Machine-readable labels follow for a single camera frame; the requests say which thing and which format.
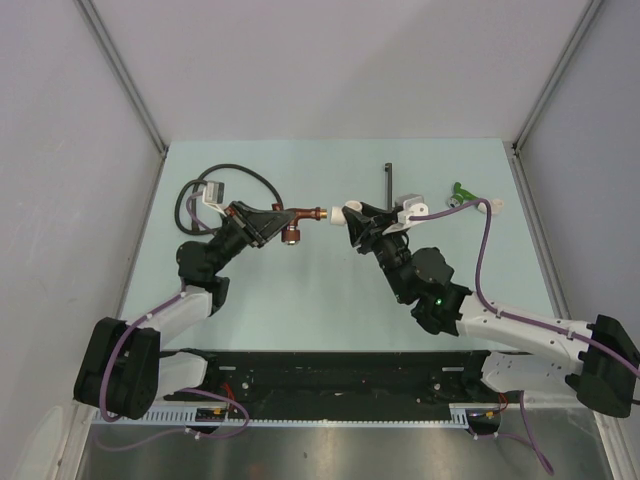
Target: metal floor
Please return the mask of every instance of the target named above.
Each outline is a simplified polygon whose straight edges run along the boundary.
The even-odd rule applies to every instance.
[[[503,415],[501,431],[526,435],[519,411]],[[533,410],[543,453],[562,480],[612,479],[593,415]],[[121,453],[100,450],[133,443],[166,427],[95,425],[79,480],[127,479],[433,479],[548,478],[534,453],[509,439],[474,441],[464,430],[435,428],[250,428],[228,440],[175,434]]]

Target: copper elbow fitting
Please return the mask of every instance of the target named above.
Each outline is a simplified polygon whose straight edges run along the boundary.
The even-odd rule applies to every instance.
[[[282,210],[282,205],[273,204],[274,210]],[[324,208],[287,208],[288,212],[294,212],[296,216],[289,222],[289,225],[282,229],[281,240],[287,245],[297,245],[300,242],[300,230],[298,230],[298,222],[306,218],[320,221],[327,218],[327,210]]]

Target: brass fitting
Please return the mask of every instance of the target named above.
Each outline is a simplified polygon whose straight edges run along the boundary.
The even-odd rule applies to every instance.
[[[282,210],[282,205],[274,203],[272,205],[274,210]],[[327,218],[327,210],[324,208],[287,208],[288,212],[294,212],[295,217],[289,224],[282,229],[281,241],[287,245],[297,245],[300,243],[300,230],[298,230],[298,222],[306,218],[320,221],[323,218]]]

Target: work surface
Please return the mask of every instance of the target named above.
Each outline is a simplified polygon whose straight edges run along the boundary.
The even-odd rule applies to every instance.
[[[517,409],[503,414],[500,431],[526,435]],[[532,410],[540,448],[554,478],[612,478],[593,414]],[[550,477],[528,447],[509,439],[474,441],[464,430],[439,428],[249,428],[227,440],[174,434],[122,453],[166,427],[91,427],[79,480],[127,479],[335,479],[335,480],[542,480]]]
[[[480,196],[499,197],[485,257],[485,294],[550,315],[551,305],[502,142],[479,140],[347,140],[182,142],[169,150],[123,315],[137,317],[174,294],[180,285],[175,253],[189,237],[173,222],[181,187],[206,168],[238,163],[264,175],[287,207],[330,209],[347,200],[385,205],[384,164],[394,167],[394,195],[418,193],[430,211],[447,208],[454,182]],[[215,172],[225,183],[225,203],[241,200],[269,209],[273,197],[238,171]],[[212,226],[220,219],[200,205]],[[186,211],[183,221],[189,225]],[[437,246],[473,288],[484,215],[469,209],[423,223],[409,233],[410,248]],[[300,222],[302,241],[247,248],[221,272],[231,279],[220,312],[184,332],[169,348],[221,350],[430,351],[504,348],[479,339],[423,331],[411,307],[398,305],[372,254],[358,255],[347,230],[328,221]]]

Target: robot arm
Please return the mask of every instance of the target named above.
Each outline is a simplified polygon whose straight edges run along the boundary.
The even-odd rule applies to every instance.
[[[178,248],[179,294],[135,321],[104,318],[96,324],[74,386],[76,400],[100,406],[106,376],[107,410],[138,419],[156,398],[202,383],[205,359],[186,352],[163,356],[162,348],[224,305],[229,279],[218,272],[232,258],[247,246],[263,247],[296,218],[292,210],[256,210],[242,202],[221,213],[222,226],[210,242]]]
[[[496,391],[537,386],[542,391],[574,394],[606,415],[629,416],[635,374],[579,340],[592,339],[637,368],[640,353],[617,320],[600,315],[589,324],[543,317],[488,301],[480,292],[451,282],[454,270],[437,248],[414,253],[408,249],[406,230],[428,214],[421,196],[402,197],[391,211],[348,202],[341,214],[351,245],[360,254],[373,252],[398,303],[415,304],[411,315],[424,330],[483,338],[533,354],[508,359],[504,354],[490,355],[478,372],[485,385]]]

